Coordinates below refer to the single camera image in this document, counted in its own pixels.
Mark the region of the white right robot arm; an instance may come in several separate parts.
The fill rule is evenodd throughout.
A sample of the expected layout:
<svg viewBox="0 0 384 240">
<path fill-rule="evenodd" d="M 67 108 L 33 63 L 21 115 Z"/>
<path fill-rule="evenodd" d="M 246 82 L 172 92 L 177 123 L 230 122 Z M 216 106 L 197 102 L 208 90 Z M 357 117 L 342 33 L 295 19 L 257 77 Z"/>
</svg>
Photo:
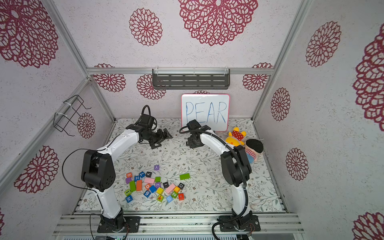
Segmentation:
<svg viewBox="0 0 384 240">
<path fill-rule="evenodd" d="M 189 148 L 207 146 L 220 157 L 223 177 L 231 186 L 232 215 L 218 218 L 212 225 L 213 236 L 219 238 L 215 232 L 216 227 L 220 227 L 222 232 L 259 232 L 261 230 L 259 218 L 249 207 L 248 181 L 252 168 L 245 148 L 225 142 L 209 126 L 201 126 L 196 120 L 180 128 L 179 133 L 190 134 L 186 143 Z"/>
</svg>

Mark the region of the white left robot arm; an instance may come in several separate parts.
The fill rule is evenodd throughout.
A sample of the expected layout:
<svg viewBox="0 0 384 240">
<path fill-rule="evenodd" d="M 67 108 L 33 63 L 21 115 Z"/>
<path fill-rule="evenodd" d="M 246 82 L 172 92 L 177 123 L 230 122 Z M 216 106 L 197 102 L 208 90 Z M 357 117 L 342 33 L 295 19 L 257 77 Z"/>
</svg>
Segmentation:
<svg viewBox="0 0 384 240">
<path fill-rule="evenodd" d="M 164 140 L 173 138 L 167 129 L 154 129 L 156 124 L 154 117 L 142 115 L 136 123 L 127 126 L 110 143 L 98 150 L 85 152 L 81 179 L 96 193 L 100 201 L 102 214 L 99 233 L 119 233 L 128 229 L 129 223 L 124 218 L 124 211 L 118 203 L 113 187 L 116 179 L 113 160 L 136 143 L 148 141 L 150 147 L 156 149 Z"/>
</svg>

